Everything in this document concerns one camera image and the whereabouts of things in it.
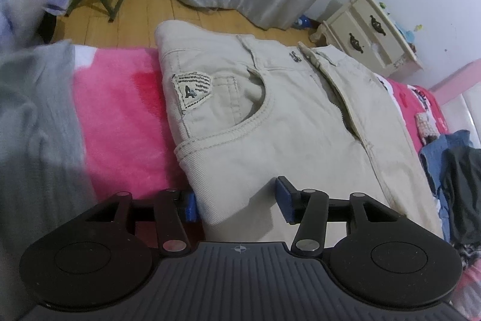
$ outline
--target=pocket patch label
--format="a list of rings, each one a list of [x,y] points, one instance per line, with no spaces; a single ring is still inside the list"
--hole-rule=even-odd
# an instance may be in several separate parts
[[[179,96],[182,113],[198,107],[212,94],[212,78],[200,71],[176,74],[172,83]]]

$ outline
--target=dresser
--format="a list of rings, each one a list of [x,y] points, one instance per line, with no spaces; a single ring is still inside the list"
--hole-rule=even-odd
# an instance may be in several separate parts
[[[325,37],[367,68],[395,80],[422,69],[417,56],[375,0],[349,0],[317,32],[310,36],[317,43]]]

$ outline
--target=drawer handle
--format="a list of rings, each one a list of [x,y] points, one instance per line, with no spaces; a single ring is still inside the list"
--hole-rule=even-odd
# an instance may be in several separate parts
[[[371,25],[376,32],[386,35],[386,32],[384,32],[381,23],[377,21],[373,16],[371,16]]]
[[[349,41],[351,42],[351,45],[356,51],[359,51],[360,53],[364,53],[364,51],[361,48],[361,45],[359,44],[359,40],[356,40],[356,38],[353,36],[352,33],[349,33],[349,36],[351,37]]]

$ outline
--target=beige pants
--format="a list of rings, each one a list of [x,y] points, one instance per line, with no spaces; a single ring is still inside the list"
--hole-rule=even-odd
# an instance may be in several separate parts
[[[291,244],[273,178],[331,198],[363,192],[441,236],[422,167],[377,78],[334,47],[297,48],[181,21],[156,41],[176,155],[209,240]],[[302,59],[294,61],[290,52]],[[330,224],[326,246],[345,236]]]

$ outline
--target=silver screw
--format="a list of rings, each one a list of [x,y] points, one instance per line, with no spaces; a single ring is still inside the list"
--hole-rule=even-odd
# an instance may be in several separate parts
[[[319,249],[319,242],[314,239],[301,239],[296,242],[296,247],[304,252],[313,252],[314,250]]]
[[[179,239],[170,239],[169,241],[164,242],[162,248],[168,252],[180,252],[187,248],[187,244]]]

